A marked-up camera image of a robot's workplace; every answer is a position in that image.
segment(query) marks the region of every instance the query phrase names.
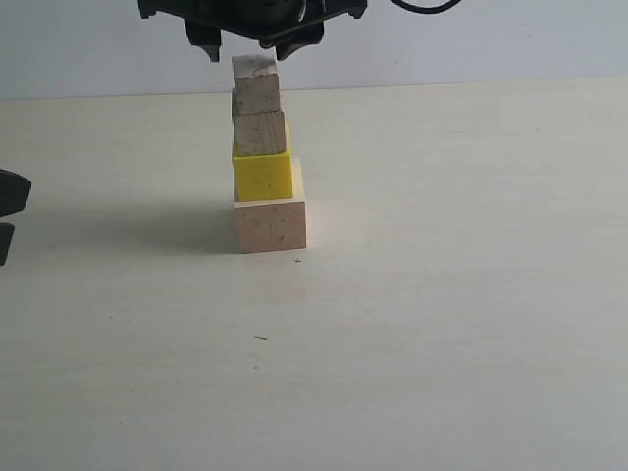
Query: table surface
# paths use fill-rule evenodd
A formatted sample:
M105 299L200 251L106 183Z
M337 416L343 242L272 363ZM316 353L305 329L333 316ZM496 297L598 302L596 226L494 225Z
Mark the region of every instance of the table surface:
M258 255L229 95L0 103L3 469L624 469L628 78L285 99Z

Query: yellow block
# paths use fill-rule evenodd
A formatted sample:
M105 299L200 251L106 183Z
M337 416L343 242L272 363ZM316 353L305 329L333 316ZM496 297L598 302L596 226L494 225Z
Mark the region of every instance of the yellow block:
M293 197L292 150L280 154L247 155L237 153L234 144L234 174L237 200L266 201Z

